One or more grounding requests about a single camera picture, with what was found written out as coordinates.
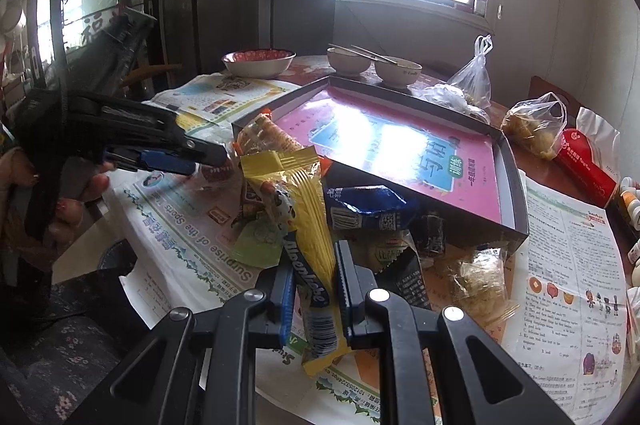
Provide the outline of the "person's left hand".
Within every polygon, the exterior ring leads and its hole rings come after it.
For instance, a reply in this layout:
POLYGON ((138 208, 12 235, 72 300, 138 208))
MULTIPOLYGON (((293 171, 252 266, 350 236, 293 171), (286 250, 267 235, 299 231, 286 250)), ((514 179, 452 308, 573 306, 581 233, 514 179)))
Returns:
POLYGON ((114 169, 105 162, 75 198, 60 197, 54 217, 47 227, 44 242, 34 240, 23 230, 17 215, 9 212, 9 193, 12 186, 31 188, 38 179, 35 168, 20 148, 12 148, 1 156, 1 259, 23 257, 32 266, 50 271, 53 263, 78 237, 85 203, 97 200, 110 185, 107 171, 114 169))

